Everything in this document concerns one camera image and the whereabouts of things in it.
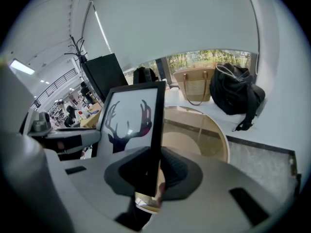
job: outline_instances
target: round table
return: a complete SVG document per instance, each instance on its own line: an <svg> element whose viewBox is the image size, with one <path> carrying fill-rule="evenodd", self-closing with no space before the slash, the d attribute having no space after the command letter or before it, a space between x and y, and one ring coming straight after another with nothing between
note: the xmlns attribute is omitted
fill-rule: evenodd
<svg viewBox="0 0 311 233"><path fill-rule="evenodd" d="M220 161L230 162L226 135L209 116L188 107L168 106L164 109L162 146L200 154ZM164 175L159 170L156 196L135 193L136 207L148 213L157 213L161 207L161 184Z"/></svg>

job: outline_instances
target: white ceiling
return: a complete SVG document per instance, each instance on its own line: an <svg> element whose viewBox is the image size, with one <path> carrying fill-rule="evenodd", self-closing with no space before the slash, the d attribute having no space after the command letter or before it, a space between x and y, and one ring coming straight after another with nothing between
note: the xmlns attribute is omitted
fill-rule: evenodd
<svg viewBox="0 0 311 233"><path fill-rule="evenodd" d="M3 45L8 61L20 60L40 78L42 70L72 58L64 55L74 52L69 35L82 36L88 7L89 0L31 0Z"/></svg>

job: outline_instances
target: window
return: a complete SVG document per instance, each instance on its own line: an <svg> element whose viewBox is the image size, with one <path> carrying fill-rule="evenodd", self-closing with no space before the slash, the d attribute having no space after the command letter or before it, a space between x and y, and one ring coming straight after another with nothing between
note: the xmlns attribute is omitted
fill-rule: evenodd
<svg viewBox="0 0 311 233"><path fill-rule="evenodd" d="M167 56L172 83L177 83L174 73L183 69L212 66L215 62L230 62L250 68L251 53L234 50L201 50Z"/></svg>
<svg viewBox="0 0 311 233"><path fill-rule="evenodd" d="M136 68L139 68L139 67L148 67L148 68L152 69L155 72L155 75L157 77L159 77L159 79L160 79L160 74L159 74L159 71L158 71L157 66L156 66L156 61L152 60L152 61L143 63L143 64L139 65L138 67L134 67L134 68L131 68L129 70L124 71L123 74L124 74L125 79L126 79L128 84L133 84L134 71L136 70Z"/></svg>

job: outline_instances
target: white canvas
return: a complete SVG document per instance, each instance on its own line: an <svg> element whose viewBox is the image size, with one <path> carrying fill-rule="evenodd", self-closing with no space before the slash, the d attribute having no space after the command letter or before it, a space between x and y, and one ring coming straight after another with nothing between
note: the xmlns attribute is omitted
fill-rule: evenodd
<svg viewBox="0 0 311 233"><path fill-rule="evenodd" d="M124 150L151 145L155 109L156 109L156 95L157 95L157 88L125 91L113 94L106 111L102 130L103 133L102 140L104 141L103 147L105 148L106 153L112 153L113 144L109 141L108 134L111 135L111 137L114 136L111 129L115 130L117 124L118 127L116 135L119 138L124 139L124 137L133 135L135 133L137 133L136 135L144 134L140 132L142 122L142 110L145 112L145 116L147 116L150 119L151 127L150 128L144 127L145 128L144 132L145 133L147 132L144 136L130 138L130 140L126 143ZM110 114L110 116L111 115L114 116L111 118L110 123L108 123L107 122L107 120L109 120L108 112L110 108L116 103L117 105L115 106L114 113Z"/></svg>

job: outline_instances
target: floor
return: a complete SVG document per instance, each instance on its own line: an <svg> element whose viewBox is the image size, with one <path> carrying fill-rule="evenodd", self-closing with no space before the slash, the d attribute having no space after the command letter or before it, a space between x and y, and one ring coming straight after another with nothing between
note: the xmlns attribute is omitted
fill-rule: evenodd
<svg viewBox="0 0 311 233"><path fill-rule="evenodd" d="M190 136L197 142L204 156L218 160L222 160L225 156L222 143L217 137L201 134L200 140L197 141L198 132L165 123L163 133L167 132L180 132ZM257 181L281 203L293 197L296 181L291 176L288 154L232 142L229 142L229 148L231 165Z"/></svg>

